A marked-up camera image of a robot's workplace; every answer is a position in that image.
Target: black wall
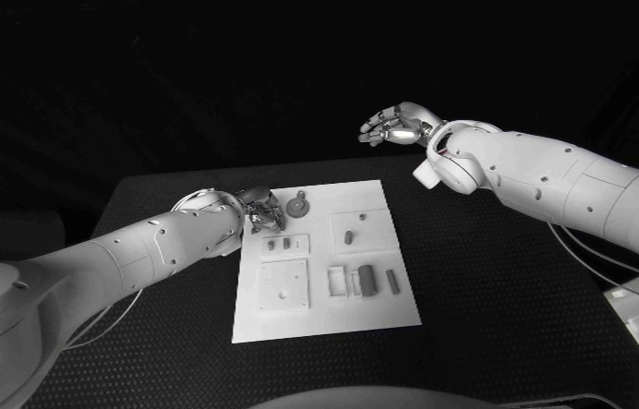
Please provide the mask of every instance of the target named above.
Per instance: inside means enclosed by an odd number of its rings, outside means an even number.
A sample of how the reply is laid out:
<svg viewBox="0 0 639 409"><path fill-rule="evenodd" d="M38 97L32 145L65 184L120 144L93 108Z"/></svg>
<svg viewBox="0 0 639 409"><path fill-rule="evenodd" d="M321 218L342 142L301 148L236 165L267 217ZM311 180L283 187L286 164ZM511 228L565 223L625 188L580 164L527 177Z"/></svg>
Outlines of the black wall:
<svg viewBox="0 0 639 409"><path fill-rule="evenodd" d="M639 165L638 0L5 0L3 208L89 236L135 174L422 152L402 101Z"/></svg>

